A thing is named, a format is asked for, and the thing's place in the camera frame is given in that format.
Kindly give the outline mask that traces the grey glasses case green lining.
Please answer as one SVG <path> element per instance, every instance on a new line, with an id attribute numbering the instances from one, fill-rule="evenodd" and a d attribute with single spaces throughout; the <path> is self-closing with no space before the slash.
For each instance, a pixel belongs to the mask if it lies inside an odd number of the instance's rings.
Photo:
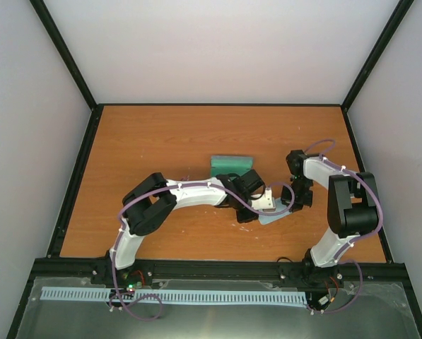
<path id="1" fill-rule="evenodd" d="M 238 155 L 212 155 L 211 156 L 211 177 L 219 174 L 244 175 L 252 169 L 254 158 Z"/>

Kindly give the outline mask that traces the light blue cleaning cloth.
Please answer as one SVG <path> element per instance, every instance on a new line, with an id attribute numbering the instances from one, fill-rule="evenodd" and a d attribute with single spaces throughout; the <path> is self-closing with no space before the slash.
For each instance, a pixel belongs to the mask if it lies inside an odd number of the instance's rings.
<path id="1" fill-rule="evenodd" d="M 286 210 L 286 205 L 282 204 L 280 198 L 275 199 L 275 207 L 275 210 L 259 215 L 258 221 L 261 225 L 268 225 L 291 214 L 289 210 Z"/>

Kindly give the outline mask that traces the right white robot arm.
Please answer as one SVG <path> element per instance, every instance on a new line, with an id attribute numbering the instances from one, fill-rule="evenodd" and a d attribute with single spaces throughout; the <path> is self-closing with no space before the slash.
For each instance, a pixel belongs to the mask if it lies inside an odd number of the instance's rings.
<path id="1" fill-rule="evenodd" d="M 335 271 L 341 257 L 360 239 L 379 231 L 383 212 L 375 177 L 370 172 L 353 172 L 329 161 L 322 154 L 292 150 L 286 156 L 291 187 L 281 192 L 281 203 L 290 213 L 312 205 L 314 183 L 327 190 L 328 228 L 316 245 L 305 252 L 301 278 L 316 285 Z"/>

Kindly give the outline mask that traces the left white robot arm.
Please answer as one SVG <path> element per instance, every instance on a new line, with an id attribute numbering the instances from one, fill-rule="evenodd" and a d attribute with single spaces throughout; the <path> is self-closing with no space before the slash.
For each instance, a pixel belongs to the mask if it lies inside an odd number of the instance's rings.
<path id="1" fill-rule="evenodd" d="M 106 274 L 116 284 L 126 283 L 145 236 L 157 231 L 169 214 L 180 208 L 232 208 L 239 223 L 251 222 L 275 207 L 271 189 L 253 169 L 239 175 L 217 174 L 201 181 L 165 179 L 160 172 L 146 177 L 122 199 L 122 225 L 109 250 Z"/>

